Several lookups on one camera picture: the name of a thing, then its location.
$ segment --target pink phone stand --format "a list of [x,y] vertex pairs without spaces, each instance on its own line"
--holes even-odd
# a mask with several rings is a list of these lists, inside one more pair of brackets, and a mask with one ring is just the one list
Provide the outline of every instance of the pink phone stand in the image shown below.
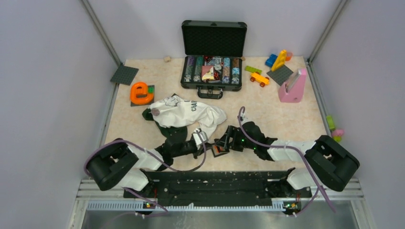
[[299,103],[302,100],[302,96],[304,95],[304,87],[305,87],[305,80],[307,79],[307,69],[301,68],[301,74],[298,76],[298,79],[295,83],[288,88],[286,85],[289,80],[285,81],[280,89],[278,90],[278,98],[282,103]]

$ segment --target black briefcase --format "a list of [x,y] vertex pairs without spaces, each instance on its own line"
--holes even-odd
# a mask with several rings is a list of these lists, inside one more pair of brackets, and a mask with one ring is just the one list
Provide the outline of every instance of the black briefcase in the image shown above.
[[197,89],[200,98],[220,99],[224,91],[242,88],[244,22],[184,21],[181,86]]

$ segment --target white wall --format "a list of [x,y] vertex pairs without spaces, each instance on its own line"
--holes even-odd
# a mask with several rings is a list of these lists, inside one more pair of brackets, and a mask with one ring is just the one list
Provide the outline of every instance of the white wall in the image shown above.
[[116,69],[78,0],[0,2],[0,228],[67,226]]
[[184,20],[243,21],[245,56],[309,56],[339,0],[90,0],[118,55],[184,57]]
[[354,0],[315,70],[378,228],[404,228],[405,1]]

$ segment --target gray base plate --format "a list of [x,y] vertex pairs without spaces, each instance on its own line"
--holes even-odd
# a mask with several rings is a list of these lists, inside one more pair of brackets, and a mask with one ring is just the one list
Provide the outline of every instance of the gray base plate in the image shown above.
[[113,75],[113,78],[111,78],[111,82],[114,83],[120,83],[120,84],[125,84],[125,85],[131,85],[132,81],[135,78],[135,75],[138,73],[139,69],[138,68],[131,68],[131,67],[126,67],[126,66],[119,66],[116,72]]
[[274,72],[269,71],[267,75],[270,76],[278,85],[282,85],[293,73],[287,66],[283,65]]

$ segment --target yellow toy car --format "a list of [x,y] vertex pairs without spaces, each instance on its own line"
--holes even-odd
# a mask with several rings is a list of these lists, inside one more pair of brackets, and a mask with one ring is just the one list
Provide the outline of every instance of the yellow toy car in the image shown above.
[[266,85],[270,84],[270,78],[268,77],[263,77],[259,73],[250,73],[250,81],[254,82],[257,81],[260,83],[261,87],[264,87]]

